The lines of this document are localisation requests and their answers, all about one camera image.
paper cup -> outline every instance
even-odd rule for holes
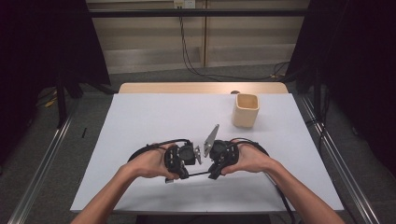
[[[259,113],[259,97],[254,94],[238,93],[233,107],[233,125],[251,128]]]

white paper sheet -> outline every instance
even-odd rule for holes
[[[78,212],[129,157],[146,144],[177,138],[203,143],[219,124],[217,139],[246,137],[259,142],[271,157],[312,189],[334,210],[343,206],[291,94],[260,94],[260,112],[252,129],[232,125],[231,94],[118,94],[114,96],[92,158],[71,207]],[[190,174],[207,171],[187,166]],[[237,172],[192,176],[165,184],[163,177],[138,178],[115,212],[137,214],[259,213],[284,211],[265,174]]]

aluminum rail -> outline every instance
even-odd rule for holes
[[[312,102],[309,100],[308,97],[303,97],[303,104],[306,111],[308,112],[309,117],[311,119],[314,119],[316,117],[315,112]],[[345,163],[343,157],[341,156],[337,146],[330,137],[326,128],[324,128],[323,124],[319,122],[315,123],[315,128],[319,135],[323,132],[322,139],[324,146],[326,147],[327,152],[329,153],[330,158],[335,165],[335,168],[343,179],[343,182],[346,185],[346,188],[349,191],[349,194],[351,195],[354,203],[358,207],[359,212],[361,213],[361,217],[364,219],[364,222],[367,224],[380,223],[377,216],[375,215],[373,207],[361,190],[361,187],[359,187],[352,173],[350,173],[349,169],[347,168],[347,164]]]
[[[35,198],[38,195],[38,192],[41,190],[43,186],[43,182],[47,176],[48,171],[50,170],[50,166],[52,161],[54,160],[58,148],[61,146],[62,141],[67,133],[67,130],[70,126],[73,115],[75,114],[78,108],[79,100],[76,100],[70,109],[70,115],[67,117],[64,125],[55,132],[55,135],[52,138],[51,143],[47,149],[46,154],[44,155],[43,160],[35,171],[35,175],[33,176],[29,187],[24,192],[20,202],[18,203],[16,209],[11,215],[8,224],[22,224],[26,221],[27,216],[35,202]]]

forearm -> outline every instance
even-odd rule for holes
[[[128,170],[121,167],[72,223],[106,223],[120,197],[134,179],[135,177]]]
[[[266,172],[276,182],[305,223],[344,223],[314,192],[296,179],[279,162],[274,161]]]

metal bar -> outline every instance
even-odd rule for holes
[[[309,117],[311,119],[314,119],[315,112],[313,111],[313,106],[309,98],[306,96],[303,97],[303,103],[306,111],[308,112]],[[332,162],[335,165],[335,168],[337,169],[338,173],[343,179],[344,184],[346,185],[346,188],[348,189],[353,201],[358,207],[365,223],[369,223],[369,224],[380,223],[375,215],[373,207],[371,206],[367,197],[359,187],[352,173],[350,173],[349,169],[347,168],[347,164],[344,162],[344,159],[341,156],[334,141],[330,137],[330,134],[323,127],[322,123],[319,122],[315,123],[315,127],[318,134],[321,134],[321,132],[323,132],[323,143],[332,159]]]
[[[90,9],[93,18],[124,17],[303,17],[331,15],[330,10],[294,9]]]
[[[315,72],[315,80],[314,80],[314,111],[317,120],[323,121],[323,117],[321,115],[321,80],[320,73],[318,68]]]
[[[58,99],[59,122],[57,128],[60,129],[64,125],[67,118],[66,100],[64,99],[64,81],[61,72],[56,77],[56,95]]]
[[[35,175],[33,176],[29,187],[24,192],[20,202],[18,203],[16,209],[14,210],[11,218],[8,221],[8,224],[22,224],[25,222],[30,209],[32,208],[33,203],[35,202],[35,198],[38,192],[41,190],[44,179],[50,169],[51,163],[56,156],[56,152],[60,147],[62,141],[64,140],[64,136],[67,133],[67,129],[69,128],[71,119],[78,107],[78,100],[76,100],[72,108],[70,110],[70,114],[67,117],[64,125],[61,129],[58,129],[52,138],[51,143],[47,149],[46,154],[44,155],[43,160],[35,171]]]

